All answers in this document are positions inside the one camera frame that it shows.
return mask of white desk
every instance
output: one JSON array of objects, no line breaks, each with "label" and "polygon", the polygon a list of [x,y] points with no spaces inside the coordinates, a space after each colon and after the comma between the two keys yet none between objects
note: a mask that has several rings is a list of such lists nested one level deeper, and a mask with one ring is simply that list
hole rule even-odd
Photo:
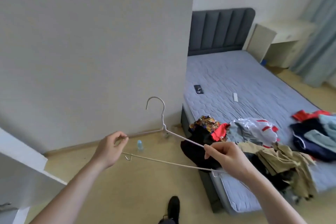
[{"label": "white desk", "polygon": [[307,43],[316,26],[307,21],[257,23],[247,51],[261,62],[287,68]]}]

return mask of light blue curtain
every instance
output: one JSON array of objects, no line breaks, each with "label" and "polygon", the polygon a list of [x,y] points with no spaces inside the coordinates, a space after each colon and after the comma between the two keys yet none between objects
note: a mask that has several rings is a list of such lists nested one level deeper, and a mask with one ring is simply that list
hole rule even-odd
[{"label": "light blue curtain", "polygon": [[312,0],[301,19],[316,23],[317,30],[290,70],[319,87],[336,73],[336,0]]}]

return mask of mattress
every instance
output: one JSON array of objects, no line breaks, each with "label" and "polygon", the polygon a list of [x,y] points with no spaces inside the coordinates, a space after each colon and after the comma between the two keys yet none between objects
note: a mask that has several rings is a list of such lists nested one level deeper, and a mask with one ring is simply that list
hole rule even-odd
[{"label": "mattress", "polygon": [[[204,94],[197,94],[194,85],[200,85]],[[233,93],[237,93],[238,102],[233,101]],[[318,110],[246,51],[189,56],[184,100],[189,122],[202,115],[222,123],[238,118],[263,118],[279,128],[281,143],[291,148],[294,148],[289,128],[294,122],[291,115],[301,109]],[[311,173],[319,192],[336,186],[336,163],[317,162]],[[229,213],[260,209],[255,196],[239,181],[225,174],[211,178]]]}]

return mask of red cloth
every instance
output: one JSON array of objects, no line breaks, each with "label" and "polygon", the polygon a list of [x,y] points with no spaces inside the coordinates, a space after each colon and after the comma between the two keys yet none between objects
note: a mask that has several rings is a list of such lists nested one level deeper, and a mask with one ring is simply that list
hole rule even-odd
[{"label": "red cloth", "polygon": [[229,123],[222,123],[212,134],[212,139],[216,142],[221,141],[221,137],[226,136],[226,129],[230,126]]},{"label": "red cloth", "polygon": [[299,122],[303,122],[304,120],[307,120],[307,119],[318,118],[319,114],[332,115],[332,113],[323,111],[323,110],[318,110],[313,113],[306,113],[304,110],[301,110],[301,111],[298,111],[296,114],[292,115],[292,117]]}]

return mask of hand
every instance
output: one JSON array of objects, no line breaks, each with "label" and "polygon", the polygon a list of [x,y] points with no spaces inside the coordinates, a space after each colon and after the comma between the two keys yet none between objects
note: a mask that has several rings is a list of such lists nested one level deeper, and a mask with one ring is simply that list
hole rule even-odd
[{"label": "hand", "polygon": [[204,150],[205,159],[209,156],[213,157],[229,175],[244,183],[248,182],[251,176],[259,174],[241,149],[233,142],[217,142],[211,146],[204,145]]},{"label": "hand", "polygon": [[[123,138],[118,145],[115,145],[115,142]],[[104,169],[113,166],[118,158],[125,145],[128,142],[128,137],[125,133],[121,131],[114,132],[102,139],[98,147],[92,156],[90,163],[98,165],[98,167],[103,171]]]}]

